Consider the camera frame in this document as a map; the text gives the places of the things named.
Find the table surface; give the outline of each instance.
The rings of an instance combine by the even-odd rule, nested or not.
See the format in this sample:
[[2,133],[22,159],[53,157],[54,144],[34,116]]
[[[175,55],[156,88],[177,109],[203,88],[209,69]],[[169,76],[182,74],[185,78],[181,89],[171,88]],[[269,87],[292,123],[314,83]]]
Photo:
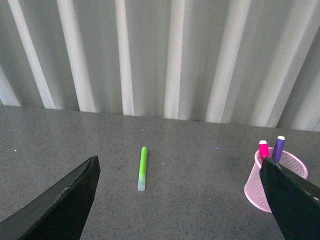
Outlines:
[[244,194],[259,140],[278,135],[320,186],[319,132],[1,105],[0,221],[97,155],[81,240],[281,240],[273,215]]

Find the speckled countertop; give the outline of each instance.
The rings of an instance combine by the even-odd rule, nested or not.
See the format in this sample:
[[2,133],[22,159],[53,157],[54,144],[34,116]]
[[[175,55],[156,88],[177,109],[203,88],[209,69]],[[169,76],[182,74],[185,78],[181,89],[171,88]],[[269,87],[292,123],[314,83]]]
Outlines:
[[273,215],[244,194],[259,140],[278,135],[320,186],[319,132],[0,105],[0,221],[97,155],[82,240],[281,240]]

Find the marker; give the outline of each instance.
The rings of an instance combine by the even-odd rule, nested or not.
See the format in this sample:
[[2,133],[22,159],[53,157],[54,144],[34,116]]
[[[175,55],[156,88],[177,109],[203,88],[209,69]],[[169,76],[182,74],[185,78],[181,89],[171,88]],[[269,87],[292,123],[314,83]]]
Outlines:
[[262,163],[265,157],[269,157],[269,146],[267,141],[261,140],[259,142],[259,151],[260,151],[260,157],[261,157],[261,163]]
[[138,178],[138,191],[144,191],[145,190],[147,158],[148,158],[148,149],[144,146],[141,149],[139,178]]
[[271,158],[277,163],[279,163],[280,161],[282,150],[284,149],[285,143],[286,143],[286,138],[284,136],[278,136],[276,138]]

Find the pen holder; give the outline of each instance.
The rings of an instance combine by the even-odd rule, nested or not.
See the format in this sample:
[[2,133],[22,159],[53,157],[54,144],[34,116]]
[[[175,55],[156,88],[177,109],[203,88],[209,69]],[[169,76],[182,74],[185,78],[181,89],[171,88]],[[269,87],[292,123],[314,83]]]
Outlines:
[[[272,155],[274,148],[269,147],[269,155]],[[259,150],[254,154],[255,163],[251,170],[248,181],[244,186],[244,194],[246,198],[258,209],[271,213],[264,187],[262,186],[259,171],[261,169],[261,158]],[[304,163],[300,161],[296,156],[287,151],[282,151],[279,163],[291,170],[300,177],[306,179],[308,176],[308,170]]]

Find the white curtain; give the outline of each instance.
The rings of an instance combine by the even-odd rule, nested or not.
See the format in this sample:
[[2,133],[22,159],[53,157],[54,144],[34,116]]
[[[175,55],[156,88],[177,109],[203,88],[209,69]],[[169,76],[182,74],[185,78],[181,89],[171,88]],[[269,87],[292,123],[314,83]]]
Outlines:
[[3,0],[4,105],[320,131],[318,0]]

